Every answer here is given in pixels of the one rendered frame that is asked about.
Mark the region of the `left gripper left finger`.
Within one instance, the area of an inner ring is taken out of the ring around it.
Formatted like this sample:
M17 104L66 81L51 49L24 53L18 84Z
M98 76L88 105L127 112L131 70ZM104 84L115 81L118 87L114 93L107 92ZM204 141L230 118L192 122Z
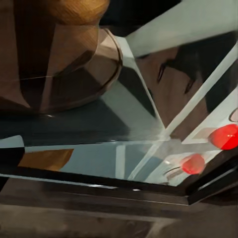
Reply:
M0 137L0 191L23 157L24 151L27 150L24 136L20 131L16 134Z

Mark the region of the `microwave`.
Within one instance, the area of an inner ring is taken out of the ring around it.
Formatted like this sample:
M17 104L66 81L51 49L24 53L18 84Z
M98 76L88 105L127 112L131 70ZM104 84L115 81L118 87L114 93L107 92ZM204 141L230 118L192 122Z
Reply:
M0 0L0 195L238 209L238 0Z

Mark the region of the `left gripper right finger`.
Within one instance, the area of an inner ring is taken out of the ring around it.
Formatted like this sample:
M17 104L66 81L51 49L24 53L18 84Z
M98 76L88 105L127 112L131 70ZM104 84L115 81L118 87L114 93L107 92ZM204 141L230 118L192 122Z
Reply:
M238 134L227 132L222 149L238 172Z

